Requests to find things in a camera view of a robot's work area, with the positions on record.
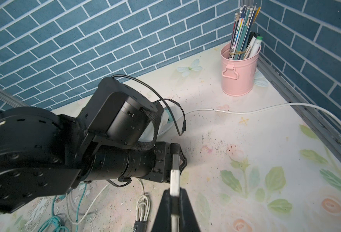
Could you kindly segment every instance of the green leaf pattern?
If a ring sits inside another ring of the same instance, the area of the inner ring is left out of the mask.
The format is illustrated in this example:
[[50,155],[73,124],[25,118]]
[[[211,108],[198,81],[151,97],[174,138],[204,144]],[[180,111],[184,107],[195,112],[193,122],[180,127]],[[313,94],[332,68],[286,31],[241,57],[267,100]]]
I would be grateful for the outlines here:
[[341,179],[337,177],[334,173],[331,171],[321,169],[320,170],[321,176],[328,182],[331,186],[338,189],[341,192]]
[[307,135],[310,138],[318,139],[317,135],[305,125],[299,125],[299,127],[301,128],[301,131],[303,132],[303,134]]
[[321,155],[317,154],[316,151],[313,150],[300,150],[299,153],[314,162],[320,163],[320,164],[328,164],[329,162],[323,158]]
[[230,186],[233,189],[233,191],[242,193],[240,181],[233,176],[231,171],[227,170],[220,171],[220,176],[222,177],[223,183]]
[[199,193],[195,202],[195,213],[199,223],[204,227],[204,230],[209,229],[210,206],[204,195]]
[[269,191],[282,189],[286,184],[285,174],[282,167],[273,167],[265,178],[266,187]]
[[270,202],[267,207],[277,213],[289,213],[293,205],[285,199],[276,199]]

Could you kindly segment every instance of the marker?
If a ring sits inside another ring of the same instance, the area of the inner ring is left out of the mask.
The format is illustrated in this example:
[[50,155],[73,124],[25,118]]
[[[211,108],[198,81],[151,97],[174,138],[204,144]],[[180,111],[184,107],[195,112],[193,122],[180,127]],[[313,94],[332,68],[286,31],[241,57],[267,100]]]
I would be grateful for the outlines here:
[[249,54],[250,54],[250,52],[251,52],[251,50],[253,48],[253,44],[255,42],[255,39],[256,39],[256,37],[252,36],[252,39],[250,40],[250,43],[247,46],[247,50],[245,52],[245,55],[244,55],[243,59],[246,59],[247,57],[249,57]]
[[258,52],[259,47],[260,47],[260,45],[262,43],[262,39],[263,39],[263,37],[257,36],[256,40],[254,41],[253,48],[252,48],[248,58],[253,57]]

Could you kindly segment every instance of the white cable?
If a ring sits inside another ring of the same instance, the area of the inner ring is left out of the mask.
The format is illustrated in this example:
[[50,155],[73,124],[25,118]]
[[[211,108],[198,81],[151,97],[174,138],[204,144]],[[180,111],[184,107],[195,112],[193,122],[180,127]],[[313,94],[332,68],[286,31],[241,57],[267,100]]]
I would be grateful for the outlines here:
[[136,221],[138,222],[146,222],[149,213],[150,213],[150,200],[149,198],[145,195],[145,188],[143,187],[143,184],[140,179],[136,178],[138,182],[140,183],[142,187],[142,196],[137,201],[137,206],[136,206]]
[[[324,108],[317,106],[317,105],[312,105],[312,104],[308,104],[308,103],[301,103],[301,102],[292,102],[292,103],[273,105],[273,106],[266,107],[263,109],[258,109],[258,110],[254,110],[254,111],[248,111],[248,112],[233,112],[233,111],[226,111],[226,110],[221,110],[221,109],[201,108],[201,109],[194,109],[194,110],[188,111],[185,113],[185,115],[192,113],[192,112],[195,112],[195,111],[216,111],[216,112],[221,112],[221,113],[226,113],[226,114],[255,114],[255,113],[263,112],[263,111],[266,111],[269,109],[276,109],[279,107],[284,107],[284,106],[289,106],[289,105],[302,105],[302,106],[313,107],[313,108],[319,109],[319,110],[323,111],[324,113],[328,114],[330,117],[332,117],[341,126],[341,120],[339,118],[337,118],[333,113],[328,111],[327,109],[324,109]],[[172,124],[165,131],[161,132],[158,136],[165,134],[171,127],[173,127],[173,125],[174,125],[174,122],[172,122]]]
[[68,204],[68,200],[67,200],[67,194],[66,194],[66,208],[67,208],[67,215],[68,215],[68,218],[69,218],[69,221],[71,222],[71,224],[73,225],[79,225],[83,219],[87,216],[89,210],[91,209],[91,207],[93,206],[94,202],[97,200],[97,198],[99,197],[99,195],[101,195],[101,193],[103,192],[103,190],[105,190],[105,188],[108,187],[109,184],[107,184],[105,187],[103,187],[103,189],[98,193],[98,195],[94,198],[94,200],[92,201],[91,205],[88,207],[87,211],[85,212],[84,216],[80,219],[79,222],[76,222],[74,220],[71,219],[71,216],[70,216],[70,212],[69,212],[69,204]]

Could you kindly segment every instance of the bucket handle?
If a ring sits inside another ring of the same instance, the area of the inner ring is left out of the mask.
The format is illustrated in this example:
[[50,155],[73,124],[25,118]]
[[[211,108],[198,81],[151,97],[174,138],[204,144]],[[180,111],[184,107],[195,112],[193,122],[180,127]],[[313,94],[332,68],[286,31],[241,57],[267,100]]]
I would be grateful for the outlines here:
[[[235,73],[236,77],[225,75],[227,70],[232,70]],[[235,79],[235,80],[237,80],[239,78],[239,74],[238,74],[238,72],[236,72],[236,68],[235,68],[235,66],[233,64],[227,64],[226,69],[222,71],[222,76],[223,77],[228,77],[228,78],[231,78],[231,79]]]

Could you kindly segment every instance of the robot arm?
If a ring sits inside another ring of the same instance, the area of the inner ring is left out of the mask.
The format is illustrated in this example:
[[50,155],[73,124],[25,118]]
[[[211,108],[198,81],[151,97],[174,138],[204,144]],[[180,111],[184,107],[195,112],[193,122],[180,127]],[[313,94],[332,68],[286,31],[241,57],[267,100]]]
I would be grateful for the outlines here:
[[[19,107],[0,113],[0,212],[36,197],[65,194],[81,181],[140,177],[170,181],[179,144],[156,142],[163,107],[117,80],[104,78],[77,118]],[[151,142],[138,142],[152,121]]]

